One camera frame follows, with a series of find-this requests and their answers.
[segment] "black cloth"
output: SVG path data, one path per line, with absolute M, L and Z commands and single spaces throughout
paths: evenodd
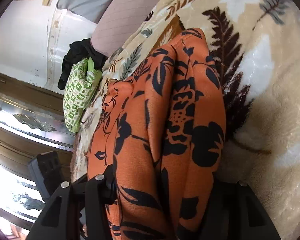
M 66 83 L 69 78 L 73 64 L 77 64 L 85 57 L 92 58 L 94 68 L 101 70 L 105 64 L 107 57 L 100 52 L 95 51 L 91 45 L 91 39 L 84 39 L 82 41 L 75 41 L 70 44 L 70 50 L 64 56 L 62 62 L 62 74 L 58 82 L 58 88 L 63 90 L 66 88 Z

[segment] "orange fabric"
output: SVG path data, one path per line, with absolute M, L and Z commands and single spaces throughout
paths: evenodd
M 108 86 L 88 176 L 114 165 L 118 202 L 107 207 L 114 238 L 194 239 L 226 132 L 202 30 L 183 31 Z

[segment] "white wall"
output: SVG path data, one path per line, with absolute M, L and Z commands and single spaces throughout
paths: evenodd
M 52 0 L 51 6 L 43 6 L 42 0 L 19 0 L 9 5 L 0 18 L 0 72 L 63 93 L 57 88 L 63 56 L 73 41 L 90 38 L 96 24 L 66 10 L 56 9 L 57 2 Z M 49 37 L 52 36 L 50 28 L 51 25 L 52 30 L 56 27 L 54 14 L 60 14 L 60 11 L 65 15 L 65 24 L 59 22 L 57 25 L 59 35 L 55 50 L 61 51 L 54 58 L 54 71 L 51 72 L 51 59 L 47 59 Z

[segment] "metal bolt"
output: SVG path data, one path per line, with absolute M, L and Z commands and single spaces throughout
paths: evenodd
M 248 185 L 248 183 L 246 183 L 246 182 L 243 181 L 243 180 L 239 180 L 239 185 L 240 185 L 241 187 L 245 187 L 245 186 Z
M 62 188 L 66 188 L 66 187 L 69 187 L 70 183 L 68 181 L 64 181 L 61 183 L 61 187 Z
M 103 174 L 98 174 L 96 176 L 96 180 L 103 180 L 105 178 L 105 176 Z

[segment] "leaf-patterned blanket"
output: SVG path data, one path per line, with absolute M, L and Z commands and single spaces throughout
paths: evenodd
M 218 177 L 246 180 L 282 239 L 300 234 L 300 11 L 291 0 L 160 0 L 141 27 L 108 59 L 82 118 L 73 180 L 111 79 L 123 80 L 177 34 L 203 30 L 226 107 Z

